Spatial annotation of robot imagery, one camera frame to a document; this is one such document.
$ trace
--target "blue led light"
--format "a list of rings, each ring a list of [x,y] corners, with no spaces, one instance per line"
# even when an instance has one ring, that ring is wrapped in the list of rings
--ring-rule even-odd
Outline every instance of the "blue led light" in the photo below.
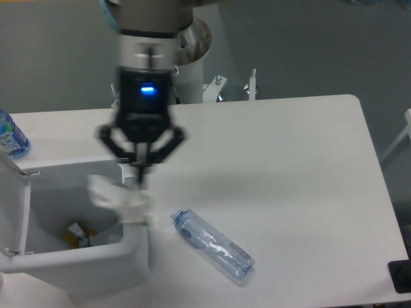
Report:
[[[141,88],[141,92],[154,92],[153,87],[143,87]]]
[[[154,96],[157,93],[157,89],[151,82],[142,84],[140,91],[144,96]]]

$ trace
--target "bottle cap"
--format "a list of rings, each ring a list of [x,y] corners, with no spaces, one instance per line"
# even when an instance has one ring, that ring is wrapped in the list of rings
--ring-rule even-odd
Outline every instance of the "bottle cap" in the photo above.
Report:
[[[170,214],[170,218],[175,221],[175,218],[182,212],[182,210],[174,210]]]

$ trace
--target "white cylinder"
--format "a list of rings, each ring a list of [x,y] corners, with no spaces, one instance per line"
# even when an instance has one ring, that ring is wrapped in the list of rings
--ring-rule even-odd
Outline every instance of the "white cylinder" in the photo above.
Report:
[[[179,74],[173,77],[173,84],[182,104],[203,102],[204,57],[196,62],[179,65]]]

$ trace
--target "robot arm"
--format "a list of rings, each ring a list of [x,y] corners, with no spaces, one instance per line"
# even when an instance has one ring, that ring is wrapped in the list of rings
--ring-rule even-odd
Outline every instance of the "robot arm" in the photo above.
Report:
[[[171,70],[177,58],[176,34],[192,22],[192,9],[179,0],[100,0],[100,4],[120,36],[121,91],[116,119],[101,128],[100,138],[120,162],[136,168],[141,188],[146,168],[162,162],[184,140],[182,129],[172,124],[168,105]],[[134,151],[115,143],[113,128],[125,134]],[[166,130],[172,131],[172,138],[152,151],[152,144]]]

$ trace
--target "black object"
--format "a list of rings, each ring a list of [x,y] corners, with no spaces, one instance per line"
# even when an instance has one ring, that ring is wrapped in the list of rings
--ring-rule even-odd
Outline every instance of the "black object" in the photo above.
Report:
[[[150,31],[139,31],[139,30],[128,30],[121,29],[120,34],[130,35],[132,37],[150,37],[155,39],[174,39],[175,32],[150,32]]]
[[[171,71],[142,70],[120,67],[121,101],[116,120],[100,129],[100,139],[121,163],[136,167],[140,187],[146,168],[161,163],[183,140],[182,128],[173,126],[168,113],[171,95]],[[113,128],[119,128],[134,144],[134,151],[125,151],[111,138]],[[152,144],[166,131],[171,139],[152,151]]]
[[[388,263],[391,279],[397,293],[411,293],[411,261],[392,261]]]

